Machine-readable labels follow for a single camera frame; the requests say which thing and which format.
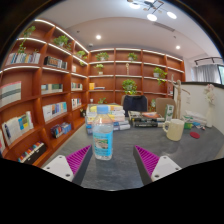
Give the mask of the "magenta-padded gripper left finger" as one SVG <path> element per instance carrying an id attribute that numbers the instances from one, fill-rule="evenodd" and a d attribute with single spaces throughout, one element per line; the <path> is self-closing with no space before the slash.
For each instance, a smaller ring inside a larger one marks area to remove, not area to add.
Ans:
<path id="1" fill-rule="evenodd" d="M 58 155 L 44 167 L 44 170 L 81 185 L 91 157 L 92 146 L 88 145 L 68 156 Z"/>

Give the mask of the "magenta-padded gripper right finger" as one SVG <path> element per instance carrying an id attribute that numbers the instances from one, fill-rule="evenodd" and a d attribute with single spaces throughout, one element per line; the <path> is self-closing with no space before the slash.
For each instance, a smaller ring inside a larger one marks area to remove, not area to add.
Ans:
<path id="1" fill-rule="evenodd" d="M 181 170 L 168 156 L 159 157 L 138 145 L 134 146 L 133 156 L 144 185 Z"/>

